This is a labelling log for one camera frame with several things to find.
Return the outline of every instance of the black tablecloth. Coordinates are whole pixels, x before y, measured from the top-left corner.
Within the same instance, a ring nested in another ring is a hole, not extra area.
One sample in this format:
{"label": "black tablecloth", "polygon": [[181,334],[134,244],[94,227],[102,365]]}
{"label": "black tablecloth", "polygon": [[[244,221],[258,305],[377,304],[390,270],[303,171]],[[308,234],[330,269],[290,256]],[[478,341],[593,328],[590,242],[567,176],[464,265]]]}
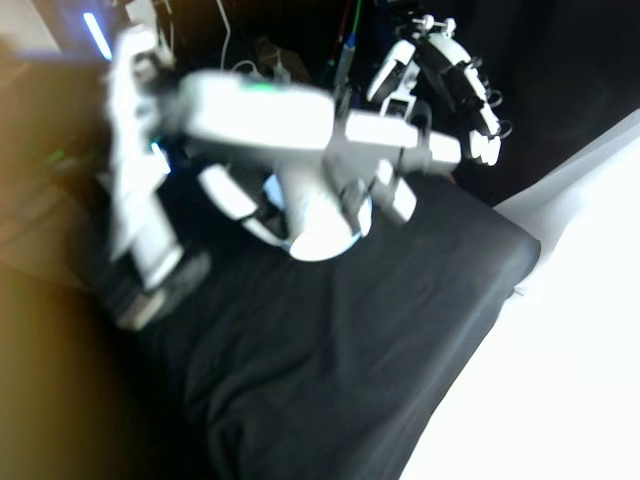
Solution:
{"label": "black tablecloth", "polygon": [[139,345],[219,478],[400,476],[539,253],[445,179],[410,184],[419,202],[409,224],[376,213],[368,238],[317,264],[258,242],[195,184],[164,193],[180,235],[206,246],[213,269]]}

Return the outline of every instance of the blue light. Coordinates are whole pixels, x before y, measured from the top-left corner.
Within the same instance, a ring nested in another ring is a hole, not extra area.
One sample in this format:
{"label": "blue light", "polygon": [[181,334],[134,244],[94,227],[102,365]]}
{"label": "blue light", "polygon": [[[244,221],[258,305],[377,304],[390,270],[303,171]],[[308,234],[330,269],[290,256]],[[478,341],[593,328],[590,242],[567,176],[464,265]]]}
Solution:
{"label": "blue light", "polygon": [[100,53],[107,60],[111,61],[111,49],[109,48],[109,44],[107,43],[107,39],[104,38],[104,34],[102,30],[100,30],[100,25],[98,25],[98,21],[96,20],[96,16],[93,13],[85,13],[83,15],[84,22],[89,27],[89,31],[91,32],[91,36],[93,37],[94,42],[100,49]]}

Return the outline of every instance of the black cloth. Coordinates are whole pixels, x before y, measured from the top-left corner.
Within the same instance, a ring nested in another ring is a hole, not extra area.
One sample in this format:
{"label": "black cloth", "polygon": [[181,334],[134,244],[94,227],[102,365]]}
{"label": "black cloth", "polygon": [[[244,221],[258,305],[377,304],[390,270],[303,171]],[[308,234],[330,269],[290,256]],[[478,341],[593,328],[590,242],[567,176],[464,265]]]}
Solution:
{"label": "black cloth", "polygon": [[539,254],[535,239],[445,179],[410,184],[411,222],[376,213],[366,239],[315,264],[255,240],[195,186],[169,195],[180,234],[206,245],[213,270],[138,341],[217,478],[400,476]]}

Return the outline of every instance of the white cable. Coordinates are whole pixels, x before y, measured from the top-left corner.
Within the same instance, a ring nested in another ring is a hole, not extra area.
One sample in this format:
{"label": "white cable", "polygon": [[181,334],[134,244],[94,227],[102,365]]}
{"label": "white cable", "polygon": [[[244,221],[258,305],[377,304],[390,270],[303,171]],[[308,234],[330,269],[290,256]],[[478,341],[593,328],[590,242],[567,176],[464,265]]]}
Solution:
{"label": "white cable", "polygon": [[218,2],[218,8],[220,9],[220,15],[224,22],[224,27],[227,29],[227,37],[224,39],[224,45],[222,45],[222,58],[220,58],[220,70],[224,70],[224,59],[227,56],[227,47],[229,46],[229,39],[231,38],[231,27],[229,26],[229,20],[227,19],[227,12],[224,11],[221,0]]}
{"label": "white cable", "polygon": [[235,72],[238,68],[242,67],[243,65],[251,65],[253,67],[253,71],[257,72],[258,71],[258,67],[256,67],[256,64],[253,63],[251,60],[242,60],[238,63],[236,63],[233,68],[231,69],[232,72]]}

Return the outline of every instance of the green cable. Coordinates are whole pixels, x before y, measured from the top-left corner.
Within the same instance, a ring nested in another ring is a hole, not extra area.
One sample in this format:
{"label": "green cable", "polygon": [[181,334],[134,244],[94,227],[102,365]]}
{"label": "green cable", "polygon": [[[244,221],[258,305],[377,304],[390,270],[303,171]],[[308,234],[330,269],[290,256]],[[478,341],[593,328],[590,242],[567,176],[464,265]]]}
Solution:
{"label": "green cable", "polygon": [[356,14],[353,17],[353,29],[351,30],[352,34],[356,34],[358,31],[358,25],[360,24],[360,10],[362,8],[362,0],[358,0],[356,5]]}

